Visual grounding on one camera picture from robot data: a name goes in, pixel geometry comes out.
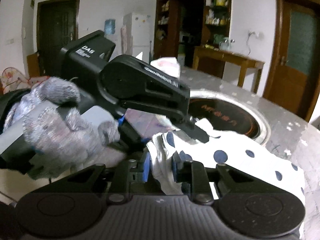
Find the grey knit gloved hand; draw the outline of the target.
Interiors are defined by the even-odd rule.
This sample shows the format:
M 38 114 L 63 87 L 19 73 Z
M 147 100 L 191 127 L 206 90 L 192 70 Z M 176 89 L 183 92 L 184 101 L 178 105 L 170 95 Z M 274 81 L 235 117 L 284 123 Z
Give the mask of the grey knit gloved hand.
M 71 108 L 65 118 L 53 108 L 44 109 L 37 117 L 30 116 L 30 111 L 46 100 L 56 105 L 79 103 L 80 92 L 72 82 L 50 77 L 30 90 L 9 92 L 1 100 L 5 103 L 2 132 L 21 120 L 25 141 L 35 151 L 30 160 L 32 168 L 27 172 L 33 180 L 57 178 L 67 170 L 75 173 L 93 164 L 115 167 L 126 157 L 109 146 L 120 140 L 117 120 L 94 127 L 76 108 Z

